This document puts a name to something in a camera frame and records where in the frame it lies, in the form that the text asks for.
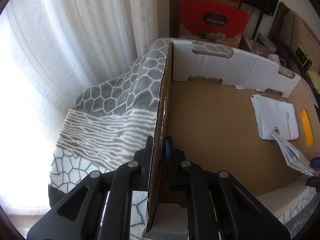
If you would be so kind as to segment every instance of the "round metal joint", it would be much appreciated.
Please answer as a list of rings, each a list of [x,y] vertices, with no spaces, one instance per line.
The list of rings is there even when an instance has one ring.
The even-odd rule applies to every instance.
[[[190,162],[190,161],[182,161],[182,162],[181,162],[181,165],[182,165],[183,167],[190,167],[190,166],[191,166],[191,162]]]
[[[134,168],[134,167],[137,167],[137,166],[138,166],[138,162],[136,162],[136,161],[130,161],[130,162],[128,163],[128,165],[129,165],[129,167]]]
[[[95,178],[97,178],[99,176],[100,176],[100,172],[99,171],[92,171],[90,173],[90,177],[93,178],[93,179],[95,179]]]
[[[227,178],[229,177],[229,173],[227,171],[220,171],[219,176],[222,178]]]

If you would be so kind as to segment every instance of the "black pole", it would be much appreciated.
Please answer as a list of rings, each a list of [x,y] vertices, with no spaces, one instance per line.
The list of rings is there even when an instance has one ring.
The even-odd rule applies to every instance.
[[[252,35],[252,38],[251,38],[252,40],[254,40],[254,38],[256,37],[257,31],[258,31],[258,29],[259,29],[259,26],[260,26],[260,23],[261,23],[261,20],[262,20],[262,16],[263,16],[263,12],[260,11],[259,19],[258,19],[256,28],[254,29],[254,32],[253,32],[253,35]]]

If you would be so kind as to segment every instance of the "paper document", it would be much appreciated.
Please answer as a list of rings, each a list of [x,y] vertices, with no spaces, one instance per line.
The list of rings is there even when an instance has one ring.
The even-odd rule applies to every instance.
[[[310,162],[296,147],[290,142],[279,136],[274,130],[269,130],[270,135],[277,141],[284,156],[285,162],[290,168],[300,171],[309,176],[318,176],[313,168],[310,168]]]
[[[285,140],[299,138],[298,123],[293,104],[260,95],[253,95],[251,101],[260,138],[274,140],[274,137],[269,133],[270,129]]]

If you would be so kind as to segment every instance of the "sheer curtain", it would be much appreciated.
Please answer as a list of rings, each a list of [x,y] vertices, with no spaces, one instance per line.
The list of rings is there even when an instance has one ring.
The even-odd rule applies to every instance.
[[[169,35],[169,0],[10,0],[0,15],[0,205],[49,209],[52,151],[69,107]]]

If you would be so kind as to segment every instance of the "oval label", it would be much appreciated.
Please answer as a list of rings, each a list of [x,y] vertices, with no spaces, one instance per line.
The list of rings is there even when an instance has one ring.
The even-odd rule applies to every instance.
[[[203,20],[205,23],[213,27],[223,27],[228,23],[227,17],[218,12],[206,13],[203,17]]]

